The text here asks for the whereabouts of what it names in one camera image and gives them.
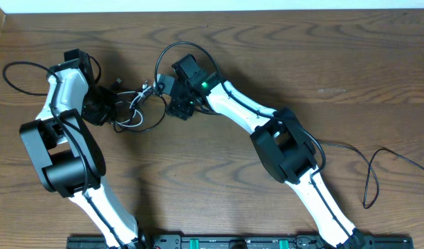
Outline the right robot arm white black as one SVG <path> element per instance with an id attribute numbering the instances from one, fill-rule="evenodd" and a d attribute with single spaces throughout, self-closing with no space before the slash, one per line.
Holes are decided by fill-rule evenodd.
<path id="1" fill-rule="evenodd" d="M 277 111 L 251 100 L 219 71 L 208 73 L 193 55 L 172 64 L 176 77 L 158 74 L 156 80 L 172 97 L 172 108 L 182 119 L 192 115 L 196 104 L 205 104 L 246 130 L 265 170 L 287 184 L 315 221 L 323 241 L 335 248 L 362 248 L 362 233 L 348 220 L 326 187 L 317 162 L 320 143 L 303 128 L 287 108 Z"/>

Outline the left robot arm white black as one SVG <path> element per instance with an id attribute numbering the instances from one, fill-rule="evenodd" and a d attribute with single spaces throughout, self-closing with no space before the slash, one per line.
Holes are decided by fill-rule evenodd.
<path id="1" fill-rule="evenodd" d="M 116 112 L 117 96 L 97 85 L 93 61 L 75 49 L 48 68 L 44 107 L 19 134 L 44 188 L 80 206 L 108 248 L 150 248 L 151 240 L 109 187 L 104 156 L 86 126 L 101 126 Z"/>

